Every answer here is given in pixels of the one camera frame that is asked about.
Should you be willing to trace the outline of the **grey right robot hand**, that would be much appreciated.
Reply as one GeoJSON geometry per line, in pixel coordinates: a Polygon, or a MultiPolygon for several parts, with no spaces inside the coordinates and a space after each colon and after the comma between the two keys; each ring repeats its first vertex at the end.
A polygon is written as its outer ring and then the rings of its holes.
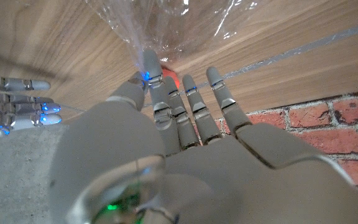
{"type": "Polygon", "coordinates": [[[62,122],[61,106],[51,98],[15,94],[49,88],[49,82],[42,80],[0,77],[0,138],[12,131],[62,122]]]}

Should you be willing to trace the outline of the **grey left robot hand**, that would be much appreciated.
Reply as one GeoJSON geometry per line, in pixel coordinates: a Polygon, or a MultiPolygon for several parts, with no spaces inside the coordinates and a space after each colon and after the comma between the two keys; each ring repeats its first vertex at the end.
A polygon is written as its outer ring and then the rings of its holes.
{"type": "Polygon", "coordinates": [[[185,107],[153,50],[142,64],[62,136],[53,223],[358,223],[346,171],[289,132],[252,123],[214,67],[206,75],[228,137],[189,75],[185,107]]]}

